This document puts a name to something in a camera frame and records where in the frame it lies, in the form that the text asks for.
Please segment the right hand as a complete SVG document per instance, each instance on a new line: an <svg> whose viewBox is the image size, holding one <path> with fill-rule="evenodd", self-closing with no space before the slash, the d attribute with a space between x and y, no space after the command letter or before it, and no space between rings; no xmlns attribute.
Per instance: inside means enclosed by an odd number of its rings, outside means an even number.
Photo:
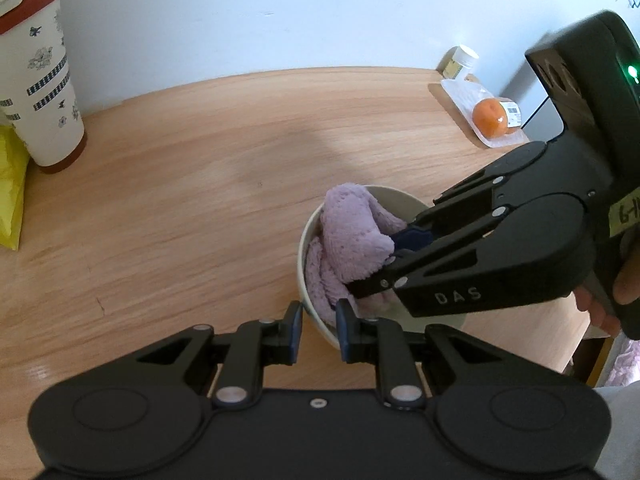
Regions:
<svg viewBox="0 0 640 480"><path fill-rule="evenodd" d="M635 237L629 243L626 261L613 287L614 297L619 304L631 304L639 298L639 273L639 239ZM589 314L592 326L600 328L608 336L616 337L620 334L622 331L620 320L615 315L608 314L603 304L588 289L579 286L574 290L574 296L577 309Z"/></svg>

